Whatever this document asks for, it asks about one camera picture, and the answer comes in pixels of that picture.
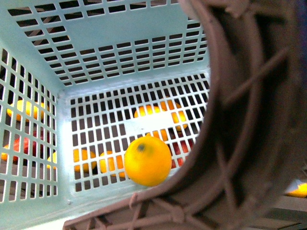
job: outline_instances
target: brown dark spot on lemon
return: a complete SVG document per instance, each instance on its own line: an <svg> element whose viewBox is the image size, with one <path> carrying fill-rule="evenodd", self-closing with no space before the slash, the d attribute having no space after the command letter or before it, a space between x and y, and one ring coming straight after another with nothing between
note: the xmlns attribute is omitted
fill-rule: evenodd
<svg viewBox="0 0 307 230"><path fill-rule="evenodd" d="M140 144L137 149L138 149L139 152L143 152L145 150L145 145Z"/></svg>

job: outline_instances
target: brown plastic frame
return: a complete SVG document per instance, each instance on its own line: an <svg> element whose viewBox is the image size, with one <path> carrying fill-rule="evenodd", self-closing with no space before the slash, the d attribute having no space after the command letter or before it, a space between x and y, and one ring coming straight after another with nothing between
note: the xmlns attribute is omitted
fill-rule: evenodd
<svg viewBox="0 0 307 230"><path fill-rule="evenodd" d="M234 230L276 201L307 150L295 1L190 0L207 34L211 92L187 161L167 182L64 230Z"/></svg>

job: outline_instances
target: apple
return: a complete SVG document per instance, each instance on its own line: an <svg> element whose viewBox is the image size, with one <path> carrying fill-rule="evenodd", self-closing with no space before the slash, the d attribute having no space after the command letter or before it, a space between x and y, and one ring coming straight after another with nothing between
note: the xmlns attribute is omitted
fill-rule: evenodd
<svg viewBox="0 0 307 230"><path fill-rule="evenodd" d="M193 145L194 145L193 141L191 139L189 139L188 143L189 143L190 147L192 148ZM180 141L180 145L182 147L182 152L180 150L180 147L179 147L178 143L177 142L173 143L175 155L181 155L182 153L188 153L189 152L187 144L186 144L186 142L184 140ZM178 162L179 167L181 167L183 165L183 163L184 163L182 158L178 158L177 162ZM176 164L175 164L174 160L172 160L172 169L173 168L176 168Z"/></svg>
<svg viewBox="0 0 307 230"><path fill-rule="evenodd" d="M37 137L37 132L36 132L36 131L33 132L33 136L34 136L34 137ZM44 140L44 132L43 132L43 131L40 132L40 139L41 139L41 140ZM48 143L50 142L50 134L49 134L49 133L47 133L47 139L46 139L46 141L47 141ZM36 141L33 141L33 142L32 142L32 155L33 155L34 157L36 157L36 154L37 154L37 152L36 152L36 146L37 146L37 142L36 142ZM30 139L29 139L29 138L24 138L24 154L29 154L29 151L30 151L29 148L30 148ZM16 152L20 152L20 138L18 138L18 139L16 139L16 140L14 141L13 150L16 151ZM41 144L41 145L40 145L40 149L39 149L41 158L43 157L43 155L42 155L42 154L43 154L43 150L44 150L44 145ZM2 154L1 154L1 158L2 158L4 161L7 161L7 154L6 154L6 153L2 153ZM16 163L17 161L18 161L18 157L17 157L17 156L13 156L13 162Z"/></svg>
<svg viewBox="0 0 307 230"><path fill-rule="evenodd" d="M189 140L188 140L188 143L189 143L190 147L192 148L193 145L194 145L193 141L192 141L191 139L189 139ZM186 144L186 142L185 142L184 140L180 141L180 145L181 145L181 147L182 147L182 152L183 152L183 153L188 153L188 152L189 152L189 149L188 149L188 147L187 147L187 144ZM180 151L180 147L179 147L179 145L178 145L177 142L173 143L173 147L174 147L174 150L175 150L175 154L176 154L176 155L180 155L180 154L182 153L182 152Z"/></svg>

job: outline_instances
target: lemon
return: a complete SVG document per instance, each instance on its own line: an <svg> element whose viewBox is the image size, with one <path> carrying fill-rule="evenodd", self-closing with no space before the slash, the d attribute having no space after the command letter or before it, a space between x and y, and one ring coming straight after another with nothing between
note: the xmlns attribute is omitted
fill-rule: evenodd
<svg viewBox="0 0 307 230"><path fill-rule="evenodd" d="M307 197L307 184L300 184L298 186L298 189L291 191L287 193L288 196L295 196L300 198L306 198Z"/></svg>
<svg viewBox="0 0 307 230"><path fill-rule="evenodd" d="M107 155L111 155L113 152L112 151L107 151L106 154ZM110 171L114 171L115 170L115 164L114 164L114 158L113 157L109 157L107 159L108 165L109 165L109 170ZM117 162L117 168L118 169L123 169L124 165L123 165L123 159L121 156L116 156L116 162ZM100 171L102 173L106 173L107 169L106 169L106 160L100 160ZM120 177L125 178L125 173L124 172L120 172L119 173Z"/></svg>
<svg viewBox="0 0 307 230"><path fill-rule="evenodd" d="M180 109L180 108L181 108L181 105L178 104L178 103L176 103L176 102L175 102L175 106L174 106L174 103L172 102L172 100L167 100L166 102L167 102L167 104L168 104L169 110L174 110L174 109L175 109L175 106L176 106L177 109ZM164 111L167 111L167 106L166 106L166 103L165 103L165 102L161 102L161 108L162 108ZM172 113L172 118L173 118L174 124L177 124L177 123L179 123L179 122L186 122L186 121L187 121L187 118L186 118L186 116L184 115L183 111L179 111L178 114L175 113L175 112ZM183 124L182 126L183 126L184 129L185 129L186 127L188 127L187 124ZM181 130L181 126L177 126L177 127L176 127L176 130L177 130L178 132L181 132L181 131L182 131L182 130Z"/></svg>
<svg viewBox="0 0 307 230"><path fill-rule="evenodd" d="M125 154L127 176L137 184L156 186L168 176L172 157L168 146L155 137L134 140Z"/></svg>
<svg viewBox="0 0 307 230"><path fill-rule="evenodd" d="M48 157L47 161L51 162L51 156ZM57 153L56 153L56 152L54 152L54 153L52 154L52 162L55 163L55 164L58 163Z"/></svg>
<svg viewBox="0 0 307 230"><path fill-rule="evenodd" d="M38 119L38 113L39 113L39 110L40 110L40 119L42 120L44 118L44 111L42 110L42 108L46 108L48 111L49 111L49 107L47 105L45 105L44 103L41 103L40 104L41 108L38 108L37 106L33 106L32 108L32 104L30 102L25 102L25 113L28 115L28 116L32 116L34 119ZM24 100L18 100L17 101L17 110L23 112L23 108L24 108ZM11 109L7 109L7 114L12 117L12 110ZM16 120L17 121L21 121L21 115L20 114L17 114L16 116Z"/></svg>
<svg viewBox="0 0 307 230"><path fill-rule="evenodd" d="M160 110L160 108L158 106L153 106L152 107L151 105L147 105L146 108L144 106L141 106L141 107L139 107L140 116L146 116L145 109L146 109L148 115L151 115L154 112L155 113L161 112L161 110ZM134 118L137 118L137 117L139 117L139 113L138 113L138 111L135 111Z"/></svg>
<svg viewBox="0 0 307 230"><path fill-rule="evenodd" d="M172 102L172 100L167 100L167 104L168 104L169 110L175 109L174 103ZM176 108L177 108L177 109L180 109L180 108L181 108L181 105L179 105L179 104L176 103L176 102L175 102L175 105L176 105ZM165 111L168 110L165 102L161 102L161 108L164 109Z"/></svg>
<svg viewBox="0 0 307 230"><path fill-rule="evenodd" d="M162 130L160 130L160 132L161 132L161 136L162 136L162 140L163 141L167 141L168 140L168 137L167 137L167 132L166 132L166 130L165 129L162 129ZM160 135L159 135L159 131L154 131L153 132L153 136L155 137L155 138L159 138L159 139L161 139L160 138Z"/></svg>
<svg viewBox="0 0 307 230"><path fill-rule="evenodd" d="M179 123L179 122L185 122L185 121L187 121L187 118L186 118L186 116L184 115L183 111L179 111L178 114L175 113L175 112L172 113L173 122L174 122L175 124L177 124L177 123ZM182 126L183 126L183 128L185 129L186 127L188 127L188 124L183 124ZM176 130L177 130L178 132L181 132L181 126L176 126Z"/></svg>
<svg viewBox="0 0 307 230"><path fill-rule="evenodd" d="M82 161L85 161L85 160L88 159L88 151L83 149L81 155L82 155ZM95 158L96 157L96 154L93 153L93 152L90 152L90 155L91 155L91 158ZM80 161L79 150L78 149L74 149L74 151L73 151L73 162L79 162L79 161ZM96 166L97 166L97 162L95 162L95 161L92 162L92 169L96 168ZM88 163L84 163L82 165L82 167L83 167L83 171L85 173L89 172L89 165L88 165ZM76 165L75 166L75 172L79 173L80 170L81 170L80 169L80 165Z"/></svg>
<svg viewBox="0 0 307 230"><path fill-rule="evenodd" d="M6 153L1 153L1 159L4 160L4 161L7 161L8 160L8 154Z"/></svg>

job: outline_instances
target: grid pattern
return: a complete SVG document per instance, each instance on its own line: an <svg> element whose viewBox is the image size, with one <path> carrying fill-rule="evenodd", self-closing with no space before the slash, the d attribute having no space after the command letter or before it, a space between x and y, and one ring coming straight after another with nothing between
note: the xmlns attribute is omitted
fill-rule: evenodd
<svg viewBox="0 0 307 230"><path fill-rule="evenodd" d="M37 117L27 114L35 108ZM55 118L56 97L0 47L0 206L58 194L57 169L47 169L57 150Z"/></svg>
<svg viewBox="0 0 307 230"><path fill-rule="evenodd" d="M187 18L183 33L77 50L67 21L126 11L171 7L176 1L83 0L10 9L35 48L65 86L118 77L135 72L203 61L207 49L197 21Z"/></svg>
<svg viewBox="0 0 307 230"><path fill-rule="evenodd" d="M204 74L198 74L72 99L71 156L73 150L78 150L81 159L81 151L87 151L85 160L74 163L75 167L81 168L80 172L71 169L75 175L75 191L90 190L128 179L123 175L124 169L119 167L118 161L123 160L129 144L147 133L152 134L154 131L162 130L145 126L140 130L128 129L131 123L134 126L140 123L141 119L148 119L149 124L155 120L155 116L161 115L152 114L135 118L134 114L140 111L140 106L151 105L161 108L161 103L166 103L167 100L181 105L181 108L163 112L166 116L171 116L171 113L178 114L183 111L187 118L185 122L177 124L170 122L163 127L168 137L165 143L172 153L172 172L180 167L203 123L203 114L209 98L207 80ZM181 127L182 132L176 130L177 126ZM101 156L101 153L107 151L111 153ZM114 162L115 168L110 169L107 166L107 171L102 172L100 161L107 161L107 158ZM92 166L88 172L82 170L84 164Z"/></svg>

